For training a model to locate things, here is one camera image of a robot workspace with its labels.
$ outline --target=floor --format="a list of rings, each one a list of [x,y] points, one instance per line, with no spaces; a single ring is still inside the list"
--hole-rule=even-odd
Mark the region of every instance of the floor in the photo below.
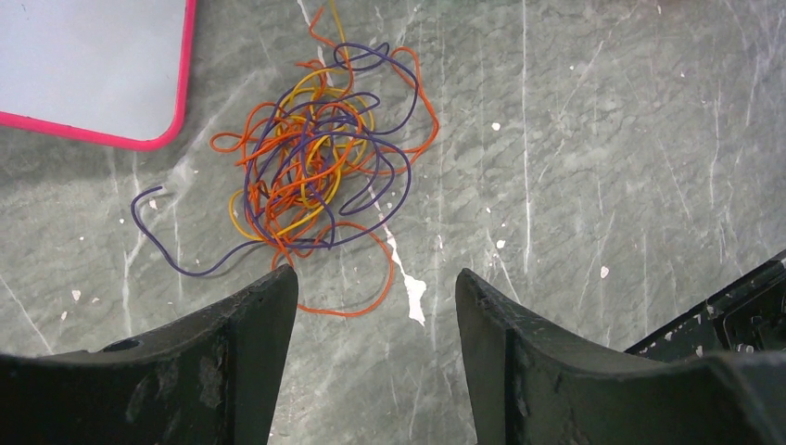
[[[621,350],[786,248],[782,2],[337,3],[350,40],[419,52],[442,129],[388,224],[402,270],[387,300],[358,319],[298,315],[271,443],[474,443],[452,301],[464,267]],[[224,202],[242,178],[209,137],[302,76],[321,5],[200,2],[185,126],[158,152],[0,129],[3,351],[96,350],[269,270],[260,248],[180,276],[129,203],[174,190],[143,215],[194,270],[239,241]],[[387,263],[363,239],[296,269],[303,301],[345,308],[377,295]]]

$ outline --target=tangled wire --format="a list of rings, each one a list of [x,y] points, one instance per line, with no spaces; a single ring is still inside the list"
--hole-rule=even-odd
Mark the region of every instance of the tangled wire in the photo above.
[[[386,224],[404,204],[412,184],[412,164],[437,137],[439,122],[425,95],[415,52],[404,46],[391,52],[389,44],[371,48],[347,42],[333,0],[330,7],[341,42],[336,44],[314,31],[323,9],[314,17],[309,33],[317,41],[333,48],[333,63],[327,66],[319,60],[298,63],[297,66],[310,72],[276,102],[263,102],[254,107],[247,116],[242,133],[221,132],[210,139],[210,146],[215,151],[240,154],[235,165],[243,169],[243,187],[229,198],[228,210],[232,224],[248,241],[231,249],[205,271],[186,271],[153,236],[136,211],[141,199],[162,187],[141,193],[131,207],[133,220],[139,229],[175,270],[188,276],[213,273],[237,251],[252,245],[263,243],[274,248],[271,267],[275,268],[282,256],[294,266],[293,255],[308,258],[316,249],[334,248],[368,235],[385,252],[389,265],[387,283],[379,297],[367,308],[351,312],[298,305],[306,312],[357,317],[379,306],[393,283],[394,261],[385,243],[374,231]],[[412,58],[414,70],[395,58],[399,54]],[[358,73],[384,65],[389,65],[413,89],[414,95],[403,120],[392,128],[379,129],[373,111],[380,106],[380,97],[370,92],[353,92],[353,86]],[[346,86],[334,86],[331,74],[346,78]],[[417,147],[399,148],[386,138],[406,125],[418,99],[431,117],[431,133]],[[227,140],[233,142],[226,144],[224,141]],[[380,199],[401,175],[405,178],[404,191],[387,215],[380,213],[378,223],[365,227],[348,220],[371,207],[379,209]],[[335,202],[339,192],[346,189],[348,180],[353,177],[364,177],[365,185],[338,206]],[[375,191],[373,187],[377,181],[383,183]],[[235,210],[239,197],[241,212]],[[242,222],[239,221],[241,214],[244,217]],[[350,227],[357,233],[341,238],[336,236],[339,227]]]

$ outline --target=purple wire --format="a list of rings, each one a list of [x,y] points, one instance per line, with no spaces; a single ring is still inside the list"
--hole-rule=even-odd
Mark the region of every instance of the purple wire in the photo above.
[[[374,61],[373,63],[370,63],[367,66],[359,67],[359,68],[356,68],[356,67],[353,66],[352,70],[355,71],[355,72],[363,72],[363,71],[367,71],[367,70],[373,70],[373,69],[379,67],[380,65],[382,65],[384,63],[389,63],[389,64],[394,65],[397,68],[399,68],[402,72],[404,72],[407,76],[409,76],[412,79],[412,82],[414,84],[415,94],[414,94],[414,97],[412,99],[412,103],[410,105],[410,108],[409,108],[409,111],[408,111],[407,115],[405,116],[405,118],[398,125],[396,125],[395,127],[391,128],[391,129],[385,130],[385,131],[370,130],[368,128],[363,127],[357,133],[351,133],[351,132],[340,132],[340,131],[334,130],[335,128],[341,127],[341,126],[344,126],[344,127],[355,127],[356,129],[360,129],[361,128],[361,124],[357,121],[357,119],[355,119],[354,115],[352,115],[349,112],[346,112],[342,108],[333,106],[332,108],[336,112],[334,112],[333,115],[330,118],[323,119],[323,120],[317,120],[316,117],[311,116],[311,114],[308,113],[306,115],[306,119],[307,119],[308,122],[307,122],[307,124],[303,125],[303,130],[302,130],[301,134],[300,135],[293,135],[293,136],[291,136],[289,138],[286,138],[286,140],[282,141],[275,149],[271,150],[270,153],[268,153],[266,156],[264,156],[263,157],[264,161],[261,164],[261,168],[259,169],[259,173],[255,177],[252,177],[252,176],[254,176],[253,173],[252,173],[253,169],[251,168],[253,166],[253,160],[249,160],[248,161],[247,168],[246,168],[246,175],[245,175],[245,178],[244,178],[244,190],[246,191],[243,194],[244,210],[248,211],[249,213],[252,214],[252,216],[253,216],[253,218],[251,219],[252,223],[253,223],[254,227],[259,231],[259,233],[262,234],[262,236],[264,236],[265,238],[267,238],[268,241],[274,243],[275,242],[275,238],[273,237],[272,234],[268,233],[265,230],[263,224],[260,222],[260,217],[263,215],[264,210],[261,210],[260,212],[254,212],[253,211],[253,206],[252,206],[251,201],[250,201],[250,195],[249,195],[248,190],[249,190],[249,188],[251,187],[252,184],[254,184],[254,186],[256,186],[256,184],[258,184],[261,181],[261,178],[265,175],[265,173],[269,173],[270,172],[271,164],[273,163],[273,161],[275,159],[277,159],[278,157],[281,156],[280,155],[280,150],[284,149],[284,147],[286,145],[292,144],[292,143],[297,143],[294,147],[288,148],[289,153],[285,157],[284,161],[280,163],[280,165],[278,166],[276,171],[273,173],[273,178],[271,179],[269,184],[274,184],[275,182],[277,182],[280,179],[282,179],[282,174],[283,174],[284,170],[290,164],[292,159],[294,159],[295,157],[300,157],[301,164],[304,165],[304,166],[307,166],[308,162],[306,160],[307,160],[307,154],[308,154],[307,151],[308,151],[309,144],[311,142],[317,140],[317,139],[321,139],[321,138],[325,137],[326,135],[329,136],[329,138],[330,138],[331,146],[334,143],[336,137],[351,137],[351,138],[354,138],[356,140],[368,141],[368,142],[371,143],[370,145],[371,145],[371,147],[373,149],[374,157],[375,157],[374,169],[372,170],[372,174],[370,175],[370,178],[369,178],[368,182],[365,184],[365,186],[363,186],[360,189],[360,191],[358,191],[355,195],[351,196],[338,209],[338,211],[337,211],[338,215],[340,215],[340,216],[350,216],[350,215],[354,215],[354,214],[360,213],[360,212],[362,212],[364,210],[368,210],[374,204],[376,204],[378,206],[378,203],[379,203],[380,199],[382,198],[382,196],[384,196],[387,193],[387,191],[393,185],[393,183],[396,180],[396,176],[397,176],[397,174],[396,174],[396,167],[394,166],[393,162],[390,159],[388,159],[388,155],[394,155],[394,157],[400,157],[403,160],[404,164],[405,164],[406,175],[405,175],[404,191],[401,194],[399,200],[396,202],[396,204],[390,210],[390,212],[387,215],[385,215],[378,223],[376,223],[375,225],[373,225],[371,227],[368,227],[364,231],[358,232],[355,235],[352,235],[352,236],[349,236],[349,237],[346,237],[346,238],[342,238],[342,239],[339,239],[338,241],[336,241],[336,228],[337,228],[336,215],[334,214],[333,209],[331,209],[331,207],[329,205],[327,205],[327,203],[325,202],[324,197],[323,197],[324,193],[326,193],[328,190],[330,190],[331,183],[330,183],[330,181],[328,179],[326,181],[326,185],[324,187],[324,190],[317,190],[317,187],[315,187],[313,184],[307,183],[307,188],[308,188],[309,192],[311,193],[310,197],[317,199],[321,203],[321,205],[324,208],[325,213],[327,213],[327,217],[330,220],[331,230],[330,230],[329,240],[325,240],[325,239],[317,240],[317,239],[312,238],[312,237],[301,237],[301,238],[294,239],[293,242],[291,242],[291,243],[283,243],[285,248],[292,248],[292,249],[328,248],[328,249],[330,249],[330,248],[334,248],[336,246],[341,246],[341,245],[344,245],[344,244],[346,244],[348,242],[354,241],[355,239],[358,239],[358,238],[360,238],[362,236],[368,235],[371,232],[377,230],[379,227],[381,227],[385,223],[387,223],[387,221],[389,221],[393,217],[393,215],[395,215],[398,212],[398,210],[404,204],[404,201],[406,200],[407,196],[409,195],[410,187],[412,185],[412,165],[410,163],[409,157],[407,156],[407,154],[402,149],[400,149],[399,147],[397,147],[397,146],[389,143],[388,141],[382,139],[380,136],[386,136],[386,135],[390,135],[390,134],[393,134],[393,133],[397,132],[404,125],[406,125],[406,123],[412,118],[412,114],[414,113],[415,107],[417,105],[418,97],[419,97],[417,93],[418,93],[418,89],[419,89],[420,85],[418,83],[417,76],[412,72],[412,70],[410,70],[409,68],[407,68],[406,66],[404,66],[403,64],[401,64],[395,58],[391,57],[388,54],[389,50],[390,50],[390,45],[387,44],[387,43],[382,43],[377,48],[371,48],[371,47],[363,45],[363,44],[353,44],[353,43],[338,44],[336,46],[336,48],[334,48],[334,52],[333,52],[334,63],[329,65],[329,66],[327,66],[326,68],[328,68],[328,69],[336,69],[336,68],[338,68],[338,69],[343,69],[343,70],[347,70],[348,69],[346,62],[339,55],[339,52],[340,52],[341,48],[353,48],[353,49],[361,50],[361,54],[349,58],[350,62],[356,62],[356,61],[363,60],[363,59],[368,58],[368,57],[376,57],[376,61]],[[274,119],[275,116],[276,116],[276,113],[279,112],[280,107],[281,107],[281,103],[284,101],[284,99],[288,95],[290,95],[294,91],[294,88],[295,88],[294,86],[292,88],[289,88],[275,102],[275,107],[273,107],[273,110],[271,111],[269,119],[266,122],[266,124],[265,124],[265,126],[264,126],[264,128],[263,128],[263,130],[261,132],[261,135],[258,136],[258,143],[254,146],[254,149],[251,152],[252,155],[257,153],[257,152],[259,152],[261,150],[262,141],[265,140],[273,131],[275,131],[275,128],[279,125],[279,123],[276,122],[275,119]],[[353,99],[353,98],[364,98],[364,99],[366,99],[366,102],[369,103],[369,105],[367,107],[357,110],[358,111],[358,115],[361,115],[361,116],[365,115],[365,114],[368,114],[369,112],[371,112],[371,110],[373,110],[374,108],[377,108],[381,104],[381,99],[378,96],[376,96],[376,95],[374,95],[372,93],[369,93],[369,92],[357,92],[357,93],[353,93],[351,95],[340,97],[340,98],[338,98],[336,100],[324,100],[324,99],[321,99],[321,100],[309,101],[309,102],[304,102],[302,104],[298,104],[298,105],[292,107],[291,109],[286,110],[284,113],[282,113],[280,118],[287,118],[291,114],[293,114],[293,113],[295,113],[295,112],[297,112],[297,111],[299,111],[299,110],[301,110],[303,108],[307,108],[307,107],[315,107],[315,108],[330,107],[333,104],[345,102],[345,101],[348,101],[348,100]],[[314,135],[307,136],[306,130],[308,128],[311,128],[311,130],[314,132]],[[335,163],[333,163],[333,164],[330,163],[330,159],[332,157],[331,155],[328,155],[328,156],[318,155],[318,156],[320,156],[320,158],[322,159],[324,167],[321,170],[319,170],[317,172],[317,174],[319,174],[320,172],[324,172],[327,169],[329,169],[332,165],[335,165]],[[382,184],[382,186],[379,188],[379,190],[374,194],[374,196],[372,196],[371,199],[369,199],[367,202],[362,202],[362,199],[363,199],[364,195],[371,194],[371,191],[374,188],[376,181],[381,176],[381,173],[382,173],[383,169],[387,170],[387,175],[389,177]],[[293,178],[291,176],[291,171],[287,172],[285,176],[286,176],[286,179],[288,180],[288,182],[290,184],[292,184],[294,182],[294,180],[293,180]],[[251,240],[251,241],[247,241],[247,242],[241,243],[241,244],[235,246],[234,248],[232,248],[231,250],[229,250],[213,266],[209,267],[207,270],[202,271],[202,272],[189,272],[189,271],[183,269],[182,267],[180,267],[177,264],[177,261],[172,258],[172,256],[169,253],[169,251],[161,244],[161,242],[145,226],[145,224],[142,222],[141,218],[139,217],[139,214],[138,214],[138,211],[137,211],[137,208],[139,206],[139,201],[141,199],[143,199],[143,198],[145,198],[145,197],[147,197],[147,196],[149,196],[149,195],[151,195],[151,194],[153,194],[155,192],[158,192],[162,188],[163,187],[159,185],[159,186],[150,188],[150,189],[140,193],[137,197],[135,197],[132,200],[132,202],[131,202],[131,214],[132,214],[133,222],[136,224],[136,226],[139,228],[139,230],[142,231],[142,233],[145,234],[145,236],[147,236],[150,239],[150,241],[161,252],[161,254],[163,255],[163,257],[166,260],[166,262],[174,270],[176,270],[178,273],[182,273],[184,275],[194,276],[194,277],[208,275],[210,273],[215,272],[217,269],[219,269],[227,260],[229,260],[230,257],[232,257],[238,251],[240,251],[240,250],[242,250],[244,248],[250,247],[250,246],[254,246],[254,245],[257,245],[257,244],[262,244],[262,241],[257,241],[257,240]],[[293,191],[292,194],[297,195],[298,192],[297,191]],[[262,195],[265,196],[266,198],[270,199],[270,196],[268,194],[265,194],[265,193],[262,192]],[[273,198],[273,204],[278,202],[278,201],[280,201],[281,199],[285,199],[285,198],[287,198],[287,197],[285,197],[285,196],[274,197]]]

